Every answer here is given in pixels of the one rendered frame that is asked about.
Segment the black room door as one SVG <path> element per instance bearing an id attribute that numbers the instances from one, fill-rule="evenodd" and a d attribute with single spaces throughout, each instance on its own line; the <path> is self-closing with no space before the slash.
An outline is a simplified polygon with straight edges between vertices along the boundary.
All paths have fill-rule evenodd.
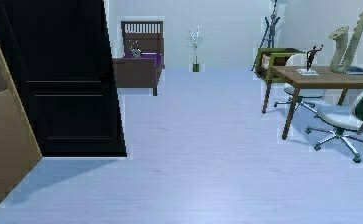
<path id="1" fill-rule="evenodd" d="M 0 47 L 43 156 L 126 156 L 104 0 L 0 0 Z"/>

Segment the beige saxophone sculpture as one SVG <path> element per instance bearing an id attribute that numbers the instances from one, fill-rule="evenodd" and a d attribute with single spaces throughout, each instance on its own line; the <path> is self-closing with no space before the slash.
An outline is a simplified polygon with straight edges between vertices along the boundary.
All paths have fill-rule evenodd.
<path id="1" fill-rule="evenodd" d="M 363 34 L 363 10 L 358 16 L 352 37 L 348 37 L 349 27 L 343 26 L 329 35 L 329 39 L 335 42 L 335 52 L 330 62 L 330 70 L 333 73 L 344 73 L 347 71 L 358 48 Z"/>

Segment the dark figure statuette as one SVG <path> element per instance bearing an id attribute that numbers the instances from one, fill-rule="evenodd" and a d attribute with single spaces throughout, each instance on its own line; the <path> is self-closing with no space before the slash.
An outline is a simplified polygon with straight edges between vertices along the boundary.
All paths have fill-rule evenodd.
<path id="1" fill-rule="evenodd" d="M 305 54 L 300 54 L 300 59 L 306 59 L 306 68 L 297 69 L 297 72 L 304 76 L 317 75 L 317 72 L 312 69 L 312 63 L 314 61 L 315 55 L 322 49 L 323 47 L 317 48 L 316 46 L 313 46 L 312 49 L 307 51 Z"/>

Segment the dark grey coat stand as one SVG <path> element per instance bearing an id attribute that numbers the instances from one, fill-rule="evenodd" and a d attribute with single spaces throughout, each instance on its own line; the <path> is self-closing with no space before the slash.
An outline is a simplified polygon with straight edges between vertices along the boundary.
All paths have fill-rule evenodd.
<path id="1" fill-rule="evenodd" d="M 265 30 L 262 39 L 259 44 L 259 49 L 266 46 L 267 48 L 275 47 L 276 25 L 280 20 L 280 16 L 277 15 L 278 0 L 272 0 L 273 9 L 269 16 L 264 17 Z"/>

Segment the brown wooden bed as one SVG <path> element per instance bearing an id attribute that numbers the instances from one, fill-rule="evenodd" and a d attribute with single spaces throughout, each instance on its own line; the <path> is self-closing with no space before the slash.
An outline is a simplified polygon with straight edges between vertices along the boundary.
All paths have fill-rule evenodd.
<path id="1" fill-rule="evenodd" d="M 122 21 L 123 56 L 113 58 L 117 88 L 151 88 L 157 96 L 157 86 L 164 63 L 164 31 L 162 21 Z M 138 41 L 141 58 L 133 58 L 131 45 Z"/>

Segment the white and green office chair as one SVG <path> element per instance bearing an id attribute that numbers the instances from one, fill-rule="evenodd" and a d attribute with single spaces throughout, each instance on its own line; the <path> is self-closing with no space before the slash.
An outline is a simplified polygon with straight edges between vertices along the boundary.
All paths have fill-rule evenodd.
<path id="1" fill-rule="evenodd" d="M 333 139 L 340 139 L 354 155 L 353 161 L 360 163 L 359 152 L 351 144 L 350 139 L 362 142 L 359 135 L 363 134 L 363 92 L 361 92 L 351 106 L 321 106 L 317 110 L 316 116 L 324 123 L 331 125 L 332 130 L 315 128 L 308 126 L 305 130 L 307 134 L 312 131 L 329 133 L 329 136 L 314 144 L 314 149 L 319 151 L 321 145 Z"/>

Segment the grey alarm clock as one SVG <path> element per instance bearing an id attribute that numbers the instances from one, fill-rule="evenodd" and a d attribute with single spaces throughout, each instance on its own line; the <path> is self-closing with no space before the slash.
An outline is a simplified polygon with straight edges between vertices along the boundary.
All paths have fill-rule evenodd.
<path id="1" fill-rule="evenodd" d="M 138 41 L 135 41 L 131 47 L 130 52 L 133 58 L 141 58 L 142 57 L 142 51 L 139 48 Z"/>

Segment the pale plant in green pot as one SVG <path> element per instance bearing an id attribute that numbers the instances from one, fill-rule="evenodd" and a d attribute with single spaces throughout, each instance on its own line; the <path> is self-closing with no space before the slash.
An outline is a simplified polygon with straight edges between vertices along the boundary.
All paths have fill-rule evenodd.
<path id="1" fill-rule="evenodd" d="M 200 31 L 200 27 L 197 27 L 195 32 L 189 32 L 189 46 L 193 50 L 193 72 L 200 71 L 200 64 L 198 62 L 198 48 L 204 41 L 204 35 L 205 33 Z"/>

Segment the brown wooden desk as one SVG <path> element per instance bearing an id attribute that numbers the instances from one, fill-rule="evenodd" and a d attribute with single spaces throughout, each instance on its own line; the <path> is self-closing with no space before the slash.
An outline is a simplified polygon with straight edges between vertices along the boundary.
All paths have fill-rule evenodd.
<path id="1" fill-rule="evenodd" d="M 314 70 L 318 73 L 317 76 L 303 76 L 297 72 L 297 69 L 299 69 L 299 66 L 270 66 L 265 77 L 266 92 L 262 108 L 263 114 L 266 113 L 268 106 L 274 75 L 294 87 L 292 102 L 282 132 L 283 140 L 287 139 L 295 105 L 302 89 L 341 89 L 342 93 L 338 101 L 339 105 L 344 102 L 349 89 L 363 89 L 363 75 L 338 74 L 331 72 L 329 66 L 315 66 Z"/>

